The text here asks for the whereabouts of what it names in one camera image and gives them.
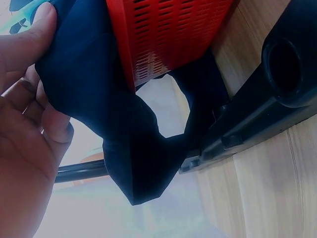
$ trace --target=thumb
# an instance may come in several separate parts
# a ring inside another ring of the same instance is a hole
[[[29,30],[0,36],[0,64],[6,72],[24,70],[44,54],[53,40],[56,19],[54,6],[45,2],[38,8]]]

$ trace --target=wooden floor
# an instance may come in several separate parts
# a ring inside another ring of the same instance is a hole
[[[240,0],[212,51],[234,95],[289,0]],[[317,237],[317,116],[197,172],[206,216],[231,238]]]

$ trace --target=black plastic base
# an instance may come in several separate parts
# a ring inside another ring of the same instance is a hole
[[[180,172],[202,169],[317,113],[317,1],[292,0],[268,37],[262,63],[223,108]]]

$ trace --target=red object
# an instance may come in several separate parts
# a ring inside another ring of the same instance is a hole
[[[106,0],[129,87],[200,58],[234,0]]]

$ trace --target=dark blue cloth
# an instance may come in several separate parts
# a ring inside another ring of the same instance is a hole
[[[211,53],[171,72],[191,113],[183,135],[164,138],[154,112],[127,88],[105,1],[52,3],[56,36],[36,63],[49,102],[104,139],[106,169],[131,204],[159,197],[228,99]]]

